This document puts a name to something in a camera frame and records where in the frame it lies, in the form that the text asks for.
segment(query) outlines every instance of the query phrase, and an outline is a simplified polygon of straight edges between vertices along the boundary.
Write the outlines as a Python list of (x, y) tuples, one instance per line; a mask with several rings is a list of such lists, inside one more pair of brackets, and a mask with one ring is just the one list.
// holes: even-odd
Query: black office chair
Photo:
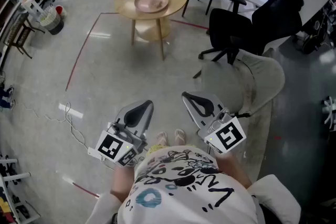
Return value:
[(199, 59), (204, 54), (221, 51), (212, 61), (230, 52), (229, 62), (233, 62), (239, 49), (261, 55), (269, 42), (294, 35), (302, 27), (299, 11), (303, 0), (268, 0), (252, 14), (252, 22), (238, 14), (239, 5), (246, 5), (245, 0), (230, 1), (234, 3), (233, 12), (212, 10), (209, 35), (213, 49), (202, 51)]

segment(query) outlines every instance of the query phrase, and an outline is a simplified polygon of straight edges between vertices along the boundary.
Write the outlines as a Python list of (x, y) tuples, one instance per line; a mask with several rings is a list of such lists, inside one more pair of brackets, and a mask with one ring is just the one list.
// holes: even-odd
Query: person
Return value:
[(157, 140), (136, 171), (116, 166), (86, 224), (299, 222), (300, 206), (274, 175), (252, 184), (232, 153), (214, 159), (185, 145), (180, 129), (176, 146), (165, 132)]
[(5, 109), (13, 109), (15, 106), (15, 100), (12, 100), (11, 102), (7, 102), (3, 100), (3, 97), (7, 97), (8, 99), (11, 99), (14, 92), (14, 88), (10, 86), (7, 91), (5, 91), (5, 85), (2, 83), (0, 86), (0, 106)]

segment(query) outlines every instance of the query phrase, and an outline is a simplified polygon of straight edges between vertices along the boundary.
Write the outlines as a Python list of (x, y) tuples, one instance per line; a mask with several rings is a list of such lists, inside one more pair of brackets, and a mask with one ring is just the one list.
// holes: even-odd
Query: red object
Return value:
[(61, 6), (56, 6), (56, 11), (59, 15), (61, 15), (63, 8)]

